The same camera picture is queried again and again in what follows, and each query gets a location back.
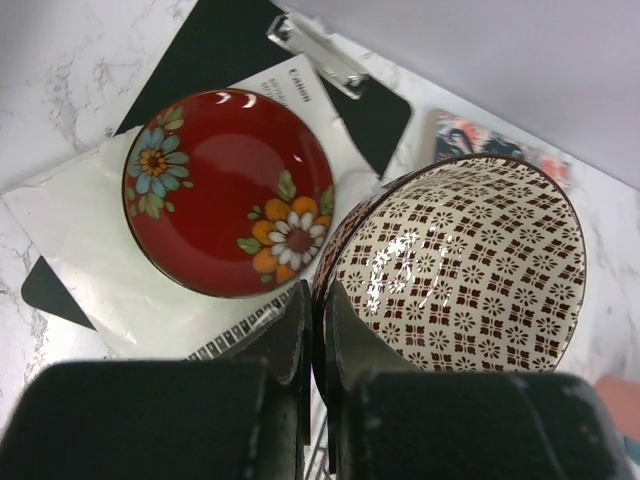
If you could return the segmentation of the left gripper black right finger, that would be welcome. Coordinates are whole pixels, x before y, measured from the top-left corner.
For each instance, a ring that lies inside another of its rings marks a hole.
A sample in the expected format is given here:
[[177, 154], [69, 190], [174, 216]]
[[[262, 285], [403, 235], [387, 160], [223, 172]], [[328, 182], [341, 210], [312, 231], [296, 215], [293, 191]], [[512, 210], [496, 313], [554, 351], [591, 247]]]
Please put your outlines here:
[[324, 345], [327, 390], [349, 390], [361, 375], [370, 371], [418, 371], [358, 316], [339, 281], [334, 281], [328, 290]]

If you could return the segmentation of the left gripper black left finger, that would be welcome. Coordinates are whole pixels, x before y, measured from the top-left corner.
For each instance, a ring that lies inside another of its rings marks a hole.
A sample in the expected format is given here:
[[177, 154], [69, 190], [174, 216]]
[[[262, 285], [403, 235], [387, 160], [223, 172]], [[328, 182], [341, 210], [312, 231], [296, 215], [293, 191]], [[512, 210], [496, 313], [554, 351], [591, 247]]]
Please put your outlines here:
[[311, 442], [311, 330], [311, 292], [300, 280], [271, 320], [227, 351], [228, 358], [264, 360], [281, 385], [293, 388], [304, 445]]

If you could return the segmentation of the patterned ceramic bowl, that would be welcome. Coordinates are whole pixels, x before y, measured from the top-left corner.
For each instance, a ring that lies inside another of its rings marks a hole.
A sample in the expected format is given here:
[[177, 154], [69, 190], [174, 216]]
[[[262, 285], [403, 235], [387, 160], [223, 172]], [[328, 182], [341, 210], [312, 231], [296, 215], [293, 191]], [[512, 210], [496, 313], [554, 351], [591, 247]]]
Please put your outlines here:
[[334, 283], [420, 369], [552, 372], [584, 300], [586, 245], [569, 197], [540, 168], [468, 154], [384, 185], [327, 239], [312, 289], [318, 386]]

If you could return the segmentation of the dark brown plate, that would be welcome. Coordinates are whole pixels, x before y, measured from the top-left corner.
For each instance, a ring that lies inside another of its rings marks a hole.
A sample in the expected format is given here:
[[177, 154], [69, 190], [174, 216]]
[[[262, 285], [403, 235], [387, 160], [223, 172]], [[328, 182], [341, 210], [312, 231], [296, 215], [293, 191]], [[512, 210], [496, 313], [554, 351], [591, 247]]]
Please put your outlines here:
[[127, 154], [130, 232], [164, 275], [220, 298], [277, 289], [325, 243], [334, 210], [328, 158], [307, 124], [242, 89], [163, 109]]

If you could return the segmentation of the pink plastic cup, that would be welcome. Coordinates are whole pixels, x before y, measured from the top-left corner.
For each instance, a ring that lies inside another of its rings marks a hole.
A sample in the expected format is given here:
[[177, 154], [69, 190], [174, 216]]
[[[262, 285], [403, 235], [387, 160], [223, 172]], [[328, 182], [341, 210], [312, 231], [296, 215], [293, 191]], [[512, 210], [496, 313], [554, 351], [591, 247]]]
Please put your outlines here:
[[607, 376], [596, 382], [595, 390], [609, 410], [618, 431], [638, 443], [639, 383]]

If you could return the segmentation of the grey wire dish rack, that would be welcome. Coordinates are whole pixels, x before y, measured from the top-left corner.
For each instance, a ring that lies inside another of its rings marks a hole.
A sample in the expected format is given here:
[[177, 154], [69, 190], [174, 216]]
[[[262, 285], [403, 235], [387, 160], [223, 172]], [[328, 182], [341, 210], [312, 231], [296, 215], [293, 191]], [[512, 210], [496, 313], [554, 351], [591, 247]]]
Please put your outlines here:
[[311, 443], [304, 447], [304, 480], [330, 480], [328, 415], [324, 402], [314, 399], [311, 407]]

